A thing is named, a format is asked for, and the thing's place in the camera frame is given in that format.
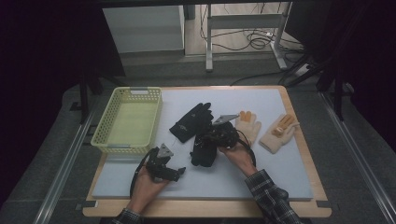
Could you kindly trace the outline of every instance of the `black glove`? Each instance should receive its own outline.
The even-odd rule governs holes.
[[[211,114],[212,111],[208,110],[209,107],[210,103],[204,105],[200,103],[196,105],[189,113],[176,122],[169,131],[171,131],[180,142],[187,142],[187,140],[197,133],[201,133],[212,123],[213,116]]]
[[[194,166],[211,167],[217,156],[218,147],[213,141],[207,141],[202,138],[204,133],[195,136],[194,148],[190,153],[191,163]]]

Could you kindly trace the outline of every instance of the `person's arm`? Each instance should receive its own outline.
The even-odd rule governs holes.
[[[141,223],[140,214],[145,210],[146,206],[157,197],[157,195],[169,182],[169,180],[163,180],[160,183],[154,182],[146,167],[143,166],[137,176],[131,201],[129,201],[126,208],[122,209],[121,213],[111,220],[110,223]]]
[[[279,188],[264,170],[257,170],[241,144],[233,148],[219,147],[219,150],[247,177],[247,187],[266,217],[276,223],[302,223],[289,206],[289,194]]]

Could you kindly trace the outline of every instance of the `yellow plastic basket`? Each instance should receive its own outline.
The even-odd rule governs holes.
[[[91,144],[105,153],[146,154],[155,144],[162,106],[158,87],[116,88]]]

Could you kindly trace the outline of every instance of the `glove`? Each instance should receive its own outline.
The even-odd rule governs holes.
[[[239,117],[235,120],[235,129],[242,132],[251,145],[253,145],[262,127],[261,122],[255,121],[256,115],[250,111],[246,113],[245,111],[241,111]]]
[[[260,139],[260,145],[269,149],[273,154],[277,153],[283,145],[290,141],[299,124],[295,122],[292,115],[280,115]]]
[[[204,133],[200,133],[195,136],[194,147],[190,153],[191,163],[194,166],[211,167],[218,154],[218,147],[215,142],[203,139],[203,135]]]
[[[213,116],[212,111],[208,110],[210,103],[198,104],[186,115],[183,116],[176,124],[169,129],[169,131],[176,137],[180,142],[185,143],[187,140],[195,136],[197,133],[201,133],[203,129],[206,129],[212,122]]]

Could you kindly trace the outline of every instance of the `plaid sleeve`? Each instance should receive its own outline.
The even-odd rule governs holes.
[[[141,223],[140,221],[139,214],[124,208],[117,217],[111,220],[110,224],[139,224]]]
[[[289,194],[279,188],[264,170],[245,182],[265,216],[269,215],[276,223],[302,223],[288,203]]]

